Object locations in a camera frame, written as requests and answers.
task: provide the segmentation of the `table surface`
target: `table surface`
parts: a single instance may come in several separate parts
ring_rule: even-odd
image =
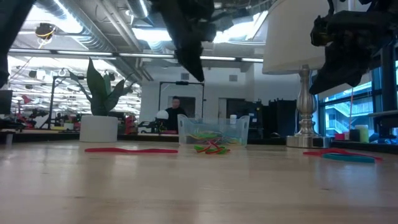
[[[95,154],[76,141],[0,146],[1,224],[397,223],[398,156],[380,164],[248,146],[197,154]],[[114,144],[100,144],[111,147]]]

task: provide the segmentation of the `man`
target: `man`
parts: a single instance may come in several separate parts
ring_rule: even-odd
[[[167,120],[167,130],[169,131],[178,131],[178,114],[184,114],[185,110],[180,107],[180,98],[177,96],[173,96],[172,107],[167,108],[166,111],[169,114],[169,119]]]

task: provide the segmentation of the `ceiling pipe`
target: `ceiling pipe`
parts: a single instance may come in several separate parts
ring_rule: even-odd
[[[117,50],[74,0],[37,0],[36,6],[48,11],[60,20],[68,18],[76,20],[83,28],[79,34],[85,35],[85,37],[74,37],[74,39],[84,45],[88,50],[97,52],[114,52]],[[142,76],[139,72],[136,72],[137,69],[130,66],[125,59],[119,58],[110,63],[123,71],[125,77],[126,74],[134,71],[135,80],[142,80]]]
[[[136,35],[133,33],[132,29],[127,26],[123,18],[120,16],[118,10],[115,8],[115,6],[109,1],[109,0],[96,0],[98,6],[105,12],[105,16],[108,17],[108,19],[112,22],[113,26],[118,30],[118,32],[122,35],[122,38],[127,42],[132,42],[134,46],[131,46],[133,50],[142,52],[141,45],[136,37]],[[153,81],[154,79],[149,75],[147,72],[144,72],[144,68],[142,66],[138,66],[138,69],[141,70],[142,75],[146,77],[149,81]]]

